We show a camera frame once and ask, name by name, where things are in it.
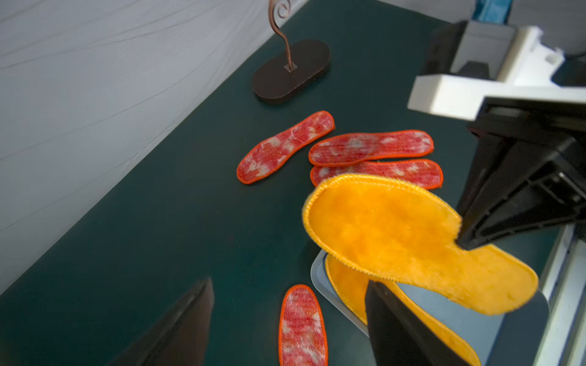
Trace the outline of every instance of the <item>green table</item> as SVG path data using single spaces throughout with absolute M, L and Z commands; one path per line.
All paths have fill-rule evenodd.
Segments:
M 456 205 L 475 138 L 464 121 L 406 108 L 430 32 L 442 24 L 375 0 L 310 1 L 284 30 L 292 42 L 327 43 L 329 74 L 285 105 L 265 105 L 251 77 L 282 40 L 253 54 L 0 297 L 0 364 L 104 364 L 209 275 L 216 303 L 206 364 L 277 365 L 282 298 L 311 284 L 319 252 L 301 223 L 313 189 L 309 148 L 251 186 L 236 166 L 259 141 L 327 110 L 330 136 L 427 131 L 445 176 L 435 193 Z M 556 232 L 503 247 L 540 273 Z M 330 364 L 373 365 L 368 338 L 318 299 Z

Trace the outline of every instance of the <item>decorative stand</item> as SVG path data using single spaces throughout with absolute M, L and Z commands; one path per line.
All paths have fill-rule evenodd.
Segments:
M 280 4 L 279 18 L 284 19 L 291 11 L 291 3 Z M 268 0 L 268 21 L 273 31 L 285 40 L 285 52 L 262 65 L 253 75 L 253 91 L 267 103 L 283 103 L 308 84 L 324 75 L 330 64 L 328 46 L 315 39 L 302 40 L 289 47 L 287 37 L 275 23 L 277 0 Z

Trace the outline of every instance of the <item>metal spiral wire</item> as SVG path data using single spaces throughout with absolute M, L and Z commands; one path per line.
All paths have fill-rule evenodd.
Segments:
M 289 1 L 289 0 L 285 0 L 285 1 L 287 2 L 286 4 L 282 2 L 279 4 L 279 6 L 277 8 L 277 15 L 281 19 L 285 19 L 291 13 L 291 1 Z
M 278 1 L 279 0 L 268 0 L 268 22 L 271 24 L 272 30 L 281 38 L 283 38 L 283 40 L 285 40 L 285 51 L 287 53 L 287 65 L 285 68 L 287 69 L 287 71 L 292 72 L 294 70 L 294 65 L 293 61 L 291 60 L 291 49 L 289 47 L 289 41 L 287 40 L 287 37 L 283 34 L 281 29 L 279 29 L 279 27 L 275 23 L 275 7 L 277 6 Z M 291 1 L 284 1 L 286 1 L 287 4 L 280 3 L 279 7 L 277 8 L 277 16 L 281 19 L 285 19 L 291 12 Z

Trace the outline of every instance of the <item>white plastic mount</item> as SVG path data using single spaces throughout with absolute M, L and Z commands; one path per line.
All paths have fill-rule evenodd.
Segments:
M 560 49 L 540 43 L 542 34 L 536 26 L 519 29 L 496 81 L 446 74 L 416 77 L 407 108 L 474 121 L 486 97 L 586 103 L 586 88 L 551 81 L 565 58 Z

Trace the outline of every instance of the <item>yellow insole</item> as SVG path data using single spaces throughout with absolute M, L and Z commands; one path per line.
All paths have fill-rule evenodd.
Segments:
M 460 249 L 454 243 L 460 216 L 402 180 L 358 174 L 325 180 L 305 202 L 303 222 L 343 264 L 438 292 L 482 314 L 517 309 L 537 290 L 535 272 L 494 245 Z
M 456 333 L 443 325 L 436 318 L 426 313 L 422 308 L 415 304 L 405 293 L 397 286 L 396 283 L 389 280 L 383 280 L 365 273 L 358 272 L 331 255 L 326 257 L 326 272 L 332 283 L 334 290 L 344 304 L 362 321 L 366 321 L 366 305 L 364 297 L 368 281 L 382 282 L 411 310 L 442 342 L 445 343 L 452 351 L 460 356 L 471 366 L 481 366 L 480 360 L 470 345 L 461 339 Z

